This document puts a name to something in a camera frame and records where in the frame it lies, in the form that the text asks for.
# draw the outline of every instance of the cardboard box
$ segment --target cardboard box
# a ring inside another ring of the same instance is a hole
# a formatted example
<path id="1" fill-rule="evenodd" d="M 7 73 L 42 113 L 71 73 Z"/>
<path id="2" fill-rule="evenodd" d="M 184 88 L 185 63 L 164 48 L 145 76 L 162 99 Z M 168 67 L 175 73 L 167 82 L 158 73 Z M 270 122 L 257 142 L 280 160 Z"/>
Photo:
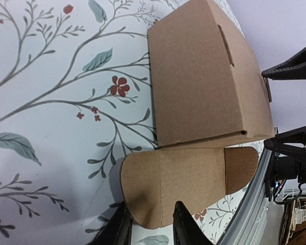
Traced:
<path id="1" fill-rule="evenodd" d="M 194 214 L 247 185 L 257 169 L 254 148 L 161 149 L 126 157 L 121 186 L 134 220 L 144 228 L 172 224 L 176 201 Z"/>
<path id="2" fill-rule="evenodd" d="M 274 137 L 267 81 L 253 50 L 212 0 L 190 0 L 148 30 L 157 151 L 126 157 L 121 187 L 135 221 L 172 224 L 176 201 L 191 214 L 253 178 L 254 148 Z"/>
<path id="3" fill-rule="evenodd" d="M 191 0 L 156 23 L 148 47 L 159 146 L 274 137 L 254 51 L 212 0 Z"/>

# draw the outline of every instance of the floral wallpaper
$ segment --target floral wallpaper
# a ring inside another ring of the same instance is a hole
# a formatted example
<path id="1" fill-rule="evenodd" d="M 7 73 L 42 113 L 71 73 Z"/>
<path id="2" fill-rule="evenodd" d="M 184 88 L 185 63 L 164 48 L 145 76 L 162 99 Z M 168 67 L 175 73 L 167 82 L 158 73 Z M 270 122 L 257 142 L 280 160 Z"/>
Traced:
<path id="1" fill-rule="evenodd" d="M 123 158 L 157 146 L 147 29 L 184 2 L 0 0 L 0 244 L 87 244 L 104 227 Z M 244 191 L 194 215 L 212 242 Z M 132 241 L 172 244 L 172 227 L 134 225 Z"/>

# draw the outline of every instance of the corrugated cardboard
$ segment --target corrugated cardboard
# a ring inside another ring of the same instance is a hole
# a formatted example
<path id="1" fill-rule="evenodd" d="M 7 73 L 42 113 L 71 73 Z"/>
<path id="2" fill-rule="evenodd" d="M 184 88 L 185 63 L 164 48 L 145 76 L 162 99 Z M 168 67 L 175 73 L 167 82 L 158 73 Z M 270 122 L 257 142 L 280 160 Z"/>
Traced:
<path id="1" fill-rule="evenodd" d="M 131 154 L 121 168 L 121 186 L 134 220 L 144 228 L 172 224 L 176 201 L 191 214 L 232 194 L 257 169 L 254 148 L 169 149 Z"/>
<path id="2" fill-rule="evenodd" d="M 274 137 L 254 51 L 212 0 L 191 0 L 156 23 L 148 46 L 159 146 Z"/>
<path id="3" fill-rule="evenodd" d="M 243 188 L 253 148 L 274 136 L 271 96 L 253 50 L 212 0 L 190 0 L 148 30 L 158 144 L 126 157 L 126 204 L 148 229 L 172 223 L 176 201 L 191 214 Z"/>

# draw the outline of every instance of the black robotic clamp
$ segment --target black robotic clamp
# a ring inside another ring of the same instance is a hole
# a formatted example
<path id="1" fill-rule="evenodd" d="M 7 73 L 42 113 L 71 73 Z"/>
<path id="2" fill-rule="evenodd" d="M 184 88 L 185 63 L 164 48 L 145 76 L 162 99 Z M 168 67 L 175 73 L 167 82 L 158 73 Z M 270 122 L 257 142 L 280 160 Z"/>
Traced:
<path id="1" fill-rule="evenodd" d="M 289 60 L 262 72 L 273 80 L 306 80 L 306 47 Z"/>
<path id="2" fill-rule="evenodd" d="M 122 202 L 106 227 L 89 245 L 131 245 L 132 223 L 130 212 Z M 180 201 L 176 202 L 173 213 L 173 241 L 175 245 L 213 245 Z"/>
<path id="3" fill-rule="evenodd" d="M 304 147 L 288 145 L 287 143 L 301 143 Z M 300 193 L 301 185 L 306 184 L 306 126 L 288 132 L 277 134 L 274 138 L 264 141 L 266 149 L 272 151 L 265 177 L 266 197 L 269 201 L 274 198 L 275 203 L 286 204 L 293 200 L 277 202 L 275 200 L 277 187 L 276 183 L 298 178 Z"/>

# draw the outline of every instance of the cable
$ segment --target cable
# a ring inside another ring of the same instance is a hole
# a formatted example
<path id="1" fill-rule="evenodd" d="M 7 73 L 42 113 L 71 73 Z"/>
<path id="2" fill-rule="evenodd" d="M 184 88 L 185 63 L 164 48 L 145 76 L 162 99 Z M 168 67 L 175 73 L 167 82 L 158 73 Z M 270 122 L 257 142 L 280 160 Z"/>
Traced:
<path id="1" fill-rule="evenodd" d="M 276 204 L 279 204 L 279 205 L 283 205 L 283 204 L 288 204 L 288 203 L 291 203 L 295 200 L 297 200 L 301 194 L 302 194 L 302 189 L 301 189 L 301 183 L 298 185 L 298 189 L 299 189 L 299 194 L 297 196 L 295 196 L 294 198 L 292 199 L 289 199 L 289 200 L 285 200 L 285 201 L 282 201 L 282 202 L 277 202 L 275 199 L 276 199 L 276 196 L 275 196 L 275 192 L 273 192 L 273 200 Z"/>

